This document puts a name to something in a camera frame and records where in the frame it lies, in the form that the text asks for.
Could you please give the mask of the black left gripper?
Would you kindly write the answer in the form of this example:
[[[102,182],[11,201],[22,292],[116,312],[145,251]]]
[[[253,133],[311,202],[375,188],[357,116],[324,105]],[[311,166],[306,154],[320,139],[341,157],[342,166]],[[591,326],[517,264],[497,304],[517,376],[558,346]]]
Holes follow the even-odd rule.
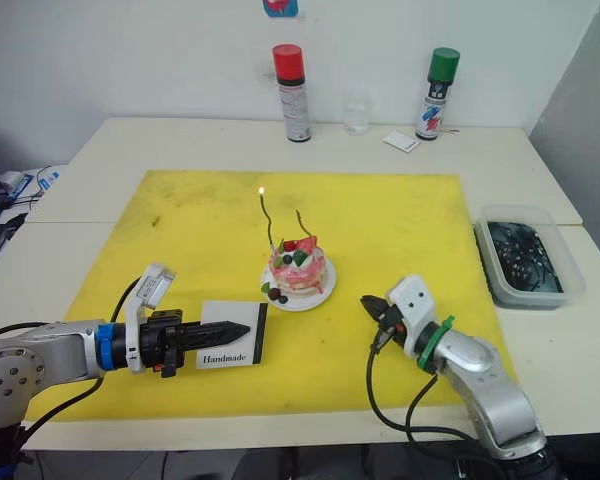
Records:
[[[185,360],[179,345],[181,330],[188,335],[181,340],[182,349],[207,349],[231,344],[249,333],[251,328],[230,321],[182,324],[180,309],[154,311],[140,327],[143,366],[159,373],[162,378],[174,377]]]

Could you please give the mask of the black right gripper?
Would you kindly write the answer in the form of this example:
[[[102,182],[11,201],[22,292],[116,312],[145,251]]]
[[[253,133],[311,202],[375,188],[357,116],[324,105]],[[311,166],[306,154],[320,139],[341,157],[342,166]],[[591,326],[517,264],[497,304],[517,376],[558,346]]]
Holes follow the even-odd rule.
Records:
[[[360,302],[370,317],[378,323],[374,347],[383,348],[393,341],[403,348],[406,341],[406,327],[399,308],[396,305],[390,306],[384,298],[374,295],[363,295]]]

